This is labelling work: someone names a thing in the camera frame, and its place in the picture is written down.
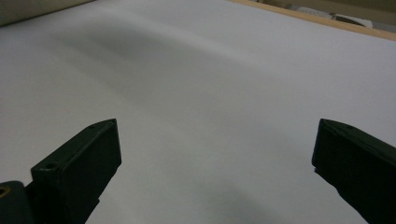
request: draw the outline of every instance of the white surface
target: white surface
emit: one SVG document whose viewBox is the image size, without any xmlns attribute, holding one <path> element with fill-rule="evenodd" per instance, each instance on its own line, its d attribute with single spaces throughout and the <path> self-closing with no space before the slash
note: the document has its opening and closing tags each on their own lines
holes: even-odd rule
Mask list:
<svg viewBox="0 0 396 224">
<path fill-rule="evenodd" d="M 86 126 L 123 165 L 88 223 L 364 223 L 320 118 L 396 145 L 396 44 L 223 0 L 99 1 L 0 29 L 0 182 Z"/>
<path fill-rule="evenodd" d="M 367 20 L 363 20 L 363 19 L 355 18 L 355 17 L 350 17 L 350 16 L 344 16 L 344 15 L 340 15 L 340 14 L 335 14 L 334 16 L 335 17 L 344 17 L 344 18 L 350 19 L 352 21 L 356 21 L 365 27 L 373 28 L 373 23 L 371 21 L 367 21 Z"/>
</svg>

